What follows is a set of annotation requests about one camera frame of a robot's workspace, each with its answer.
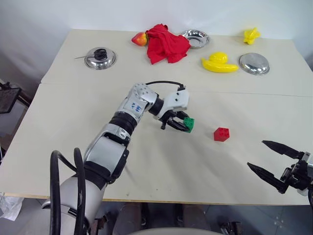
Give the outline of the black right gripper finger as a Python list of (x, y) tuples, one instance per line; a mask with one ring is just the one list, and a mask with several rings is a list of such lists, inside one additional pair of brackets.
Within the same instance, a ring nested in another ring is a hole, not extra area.
[(265, 144), (267, 147), (269, 147), (271, 150), (281, 154), (286, 155), (292, 159), (302, 159), (304, 156), (304, 152), (297, 151), (289, 146), (286, 146), (284, 144), (274, 142), (274, 141), (262, 141), (263, 144)]
[(281, 194), (287, 191), (288, 185), (275, 178), (274, 174), (254, 164), (247, 163), (247, 165), (259, 178), (276, 188)]

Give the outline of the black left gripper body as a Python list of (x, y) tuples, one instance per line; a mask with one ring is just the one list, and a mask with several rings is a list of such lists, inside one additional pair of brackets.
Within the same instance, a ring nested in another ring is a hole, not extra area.
[(169, 125), (170, 119), (176, 118), (176, 114), (177, 114), (177, 112), (174, 112), (172, 110), (166, 111), (164, 113), (164, 115), (160, 118), (160, 121), (162, 122), (162, 125), (161, 125), (162, 130), (165, 130), (166, 125)]

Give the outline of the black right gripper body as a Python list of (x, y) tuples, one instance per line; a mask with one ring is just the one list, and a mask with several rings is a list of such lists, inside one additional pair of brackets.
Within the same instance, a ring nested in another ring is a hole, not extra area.
[(280, 180), (287, 185), (306, 190), (313, 182), (313, 156), (305, 152), (302, 159), (291, 167), (287, 167)]

